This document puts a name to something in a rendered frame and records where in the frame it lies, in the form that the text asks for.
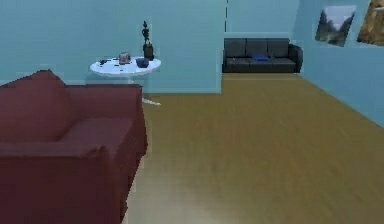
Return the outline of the dark potted house plant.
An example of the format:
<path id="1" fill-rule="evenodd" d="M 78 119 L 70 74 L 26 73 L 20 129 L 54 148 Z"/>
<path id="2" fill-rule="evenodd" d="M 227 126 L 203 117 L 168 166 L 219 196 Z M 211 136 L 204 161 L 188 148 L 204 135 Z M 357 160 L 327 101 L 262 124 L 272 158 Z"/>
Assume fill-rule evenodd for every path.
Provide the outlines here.
<path id="1" fill-rule="evenodd" d="M 154 59 L 154 52 L 153 52 L 153 46 L 149 39 L 149 28 L 146 21 L 143 22 L 142 35 L 144 37 L 144 44 L 143 44 L 144 57 L 152 61 Z"/>

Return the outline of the white round table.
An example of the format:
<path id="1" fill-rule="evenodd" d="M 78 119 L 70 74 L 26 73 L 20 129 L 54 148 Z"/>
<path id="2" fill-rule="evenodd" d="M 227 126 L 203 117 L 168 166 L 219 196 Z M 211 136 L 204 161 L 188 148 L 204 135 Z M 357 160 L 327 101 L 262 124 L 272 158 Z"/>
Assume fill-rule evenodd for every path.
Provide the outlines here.
<path id="1" fill-rule="evenodd" d="M 90 65 L 90 71 L 102 77 L 127 78 L 128 83 L 132 84 L 132 78 L 153 73 L 162 64 L 159 59 L 153 59 L 148 66 L 141 68 L 137 65 L 138 56 L 133 56 L 129 64 L 120 65 L 118 58 L 103 59 Z"/>

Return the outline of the brown framed picture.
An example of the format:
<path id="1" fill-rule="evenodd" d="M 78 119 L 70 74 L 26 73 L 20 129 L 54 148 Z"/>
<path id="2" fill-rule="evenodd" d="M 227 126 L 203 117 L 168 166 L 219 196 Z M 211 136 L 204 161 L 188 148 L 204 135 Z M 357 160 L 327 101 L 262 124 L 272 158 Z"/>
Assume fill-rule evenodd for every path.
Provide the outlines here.
<path id="1" fill-rule="evenodd" d="M 384 46 L 384 0 L 370 0 L 356 41 Z"/>

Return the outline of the mountain landscape framed picture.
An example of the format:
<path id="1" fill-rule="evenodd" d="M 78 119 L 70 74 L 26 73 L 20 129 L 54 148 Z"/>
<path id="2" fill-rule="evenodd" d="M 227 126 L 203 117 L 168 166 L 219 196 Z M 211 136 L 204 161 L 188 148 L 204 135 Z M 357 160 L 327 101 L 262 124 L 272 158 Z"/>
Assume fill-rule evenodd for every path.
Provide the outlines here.
<path id="1" fill-rule="evenodd" d="M 343 47 L 355 10 L 355 5 L 325 6 L 320 14 L 315 40 Z"/>

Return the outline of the black sofa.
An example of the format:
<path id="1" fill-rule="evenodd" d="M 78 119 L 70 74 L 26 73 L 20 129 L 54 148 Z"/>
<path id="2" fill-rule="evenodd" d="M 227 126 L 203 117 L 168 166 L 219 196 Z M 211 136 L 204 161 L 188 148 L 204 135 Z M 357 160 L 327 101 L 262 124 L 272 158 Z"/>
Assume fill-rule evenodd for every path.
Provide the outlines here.
<path id="1" fill-rule="evenodd" d="M 299 73 L 303 50 L 288 38 L 225 38 L 224 73 Z"/>

